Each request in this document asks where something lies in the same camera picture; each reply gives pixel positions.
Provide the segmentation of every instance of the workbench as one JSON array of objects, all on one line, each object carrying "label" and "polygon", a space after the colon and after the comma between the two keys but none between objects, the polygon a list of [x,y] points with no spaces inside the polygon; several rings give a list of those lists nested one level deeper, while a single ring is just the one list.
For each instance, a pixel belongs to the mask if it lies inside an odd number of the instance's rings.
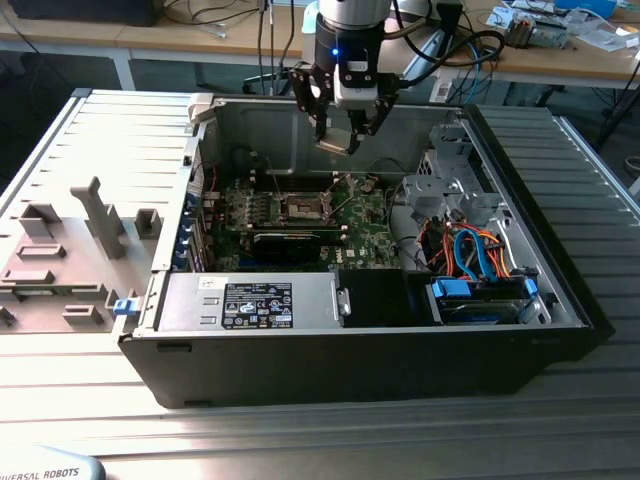
[{"label": "workbench", "polygon": [[[481,22],[486,20],[491,9],[498,4],[498,0],[467,2],[468,15],[475,29],[483,27]],[[193,0],[192,10],[196,11],[211,5],[215,5],[212,0]],[[173,23],[167,18],[162,18],[151,28],[86,22],[23,20],[15,16],[6,0],[0,1],[0,7],[11,23],[42,53],[110,58],[115,65],[123,90],[135,90],[129,62],[136,59],[258,64],[256,26],[258,18],[255,13],[225,21],[226,38],[220,38],[195,26]],[[238,2],[231,8],[204,14],[201,19],[213,20],[247,8],[249,7],[246,3]],[[187,21],[184,2],[176,4],[171,12],[176,18]],[[295,36],[285,60],[287,66],[295,64],[302,56],[303,12],[303,8],[295,9]],[[279,58],[290,32],[288,8],[276,7],[274,20],[276,25],[274,51],[275,56]],[[640,14],[618,10],[611,21],[640,23]],[[264,30],[263,56],[266,64],[269,54],[268,15],[265,16]],[[401,40],[385,43],[388,45],[383,48],[381,68],[402,72],[413,58],[413,53]],[[31,47],[2,17],[0,17],[0,49],[32,51]],[[575,38],[571,38],[563,50],[506,48],[493,78],[545,85],[623,88],[635,66],[634,54],[635,51],[631,49],[607,53]],[[439,75],[443,82],[450,82],[465,75],[466,71],[467,68],[443,68]]]}]

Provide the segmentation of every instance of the sticker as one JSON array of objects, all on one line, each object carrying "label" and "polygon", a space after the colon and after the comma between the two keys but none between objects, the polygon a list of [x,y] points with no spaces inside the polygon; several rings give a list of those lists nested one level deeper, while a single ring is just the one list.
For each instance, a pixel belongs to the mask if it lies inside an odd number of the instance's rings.
[{"label": "sticker", "polygon": [[198,290],[222,290],[229,281],[229,277],[200,277]]},{"label": "sticker", "polygon": [[293,328],[291,284],[227,283],[224,313],[222,326],[228,330]]}]

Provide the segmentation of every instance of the motherboard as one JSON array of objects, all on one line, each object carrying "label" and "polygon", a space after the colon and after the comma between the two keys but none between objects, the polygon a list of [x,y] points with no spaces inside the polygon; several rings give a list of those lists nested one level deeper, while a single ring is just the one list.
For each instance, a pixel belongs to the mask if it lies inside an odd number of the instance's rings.
[{"label": "motherboard", "polygon": [[214,269],[400,268],[387,225],[390,190],[376,177],[353,174],[235,179],[214,202]]}]

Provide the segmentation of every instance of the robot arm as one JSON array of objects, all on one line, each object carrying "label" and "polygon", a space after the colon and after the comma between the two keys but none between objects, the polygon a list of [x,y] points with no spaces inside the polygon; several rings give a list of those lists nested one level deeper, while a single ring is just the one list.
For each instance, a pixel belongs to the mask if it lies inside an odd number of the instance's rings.
[{"label": "robot arm", "polygon": [[[365,135],[376,134],[398,98],[398,90],[402,88],[400,78],[393,73],[378,72],[381,44],[385,39],[400,38],[402,33],[407,34],[407,29],[415,30],[425,21],[418,21],[401,33],[385,33],[391,2],[318,1],[315,62],[311,68],[291,70],[290,80],[298,109],[309,115],[315,124],[315,139],[325,149],[354,153]],[[462,7],[457,1],[446,3],[457,7],[445,8],[445,15],[440,12],[443,23],[446,17],[447,24],[453,25],[452,34]],[[312,92],[312,83],[319,91],[317,96]],[[330,102],[347,110],[351,132],[327,131]],[[375,114],[368,117],[366,109],[371,107],[375,108]]]}]

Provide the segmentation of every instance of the warning label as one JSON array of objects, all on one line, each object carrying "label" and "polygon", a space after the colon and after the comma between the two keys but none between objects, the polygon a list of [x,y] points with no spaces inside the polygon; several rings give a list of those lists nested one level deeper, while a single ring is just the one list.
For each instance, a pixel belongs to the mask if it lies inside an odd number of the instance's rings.
[{"label": "warning label", "polygon": [[227,283],[222,326],[227,330],[292,328],[291,284]]}]

